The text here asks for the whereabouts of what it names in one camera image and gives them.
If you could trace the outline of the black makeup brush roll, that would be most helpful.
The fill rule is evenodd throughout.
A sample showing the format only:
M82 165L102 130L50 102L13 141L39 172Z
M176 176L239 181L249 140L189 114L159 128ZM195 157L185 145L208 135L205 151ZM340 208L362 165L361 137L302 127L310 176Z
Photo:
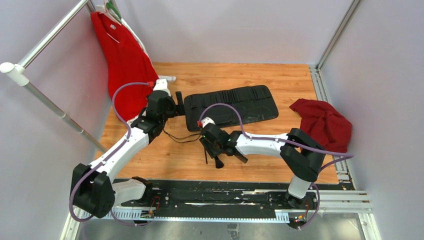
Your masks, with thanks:
M186 96L183 102L186 128L190 132L200 130L198 120L201 114L207 107L217 103L235 108L243 124L272 120L279 116L271 91L265 85L192 94Z

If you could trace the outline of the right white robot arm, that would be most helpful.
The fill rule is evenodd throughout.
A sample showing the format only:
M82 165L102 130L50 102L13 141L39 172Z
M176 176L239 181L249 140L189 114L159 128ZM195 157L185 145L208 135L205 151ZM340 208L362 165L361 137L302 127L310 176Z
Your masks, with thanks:
M294 209L306 202L308 188L319 176L325 159L324 148L299 128L279 135L260 135L233 131L227 133L213 123L207 123L200 132L200 142L220 168L219 155L235 156L241 162L248 155L277 157L284 160L293 173L286 203Z

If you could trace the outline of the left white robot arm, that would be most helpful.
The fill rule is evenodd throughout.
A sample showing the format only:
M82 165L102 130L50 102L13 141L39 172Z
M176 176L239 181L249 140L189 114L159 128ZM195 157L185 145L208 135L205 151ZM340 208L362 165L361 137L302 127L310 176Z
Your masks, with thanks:
M78 207L91 215L103 218L115 206L135 201L149 206L153 201L151 184L133 177L117 182L117 174L135 156L158 137L169 118L185 115L181 92L174 100L166 91L155 90L147 98L148 105L129 126L124 136L106 153L88 165L78 164L72 173L69 211Z

